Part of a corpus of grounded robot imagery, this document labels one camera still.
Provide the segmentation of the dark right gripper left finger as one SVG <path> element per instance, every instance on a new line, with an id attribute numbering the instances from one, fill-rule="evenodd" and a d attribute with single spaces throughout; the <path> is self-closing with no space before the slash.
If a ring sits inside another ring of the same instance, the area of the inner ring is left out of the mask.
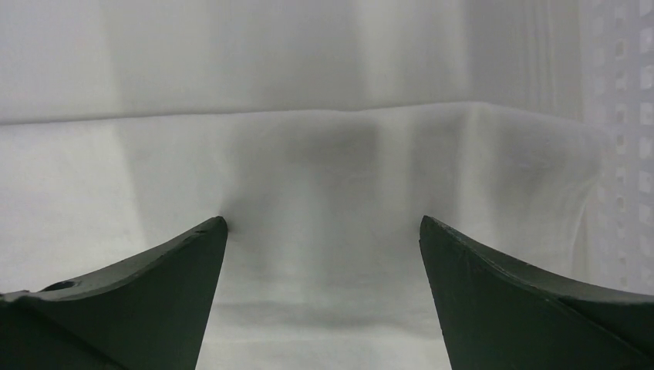
<path id="1" fill-rule="evenodd" d="M 193 369 L 228 239 L 212 217 L 41 291 L 1 296 L 3 369 Z"/>

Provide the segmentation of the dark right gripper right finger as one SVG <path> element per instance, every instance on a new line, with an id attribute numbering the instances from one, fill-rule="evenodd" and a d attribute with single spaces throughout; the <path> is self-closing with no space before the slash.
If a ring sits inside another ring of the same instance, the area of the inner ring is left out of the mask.
<path id="1" fill-rule="evenodd" d="M 653 298 L 551 273 L 429 216 L 420 252 L 454 369 L 651 369 Z"/>

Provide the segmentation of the white t shirt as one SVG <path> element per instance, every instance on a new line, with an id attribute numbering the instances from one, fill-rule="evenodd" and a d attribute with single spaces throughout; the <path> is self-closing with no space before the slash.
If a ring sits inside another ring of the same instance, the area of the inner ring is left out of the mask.
<path id="1" fill-rule="evenodd" d="M 1 289 L 230 228 L 200 369 L 447 369 L 435 217 L 564 276 L 608 137 L 487 103 L 1 128 Z"/>

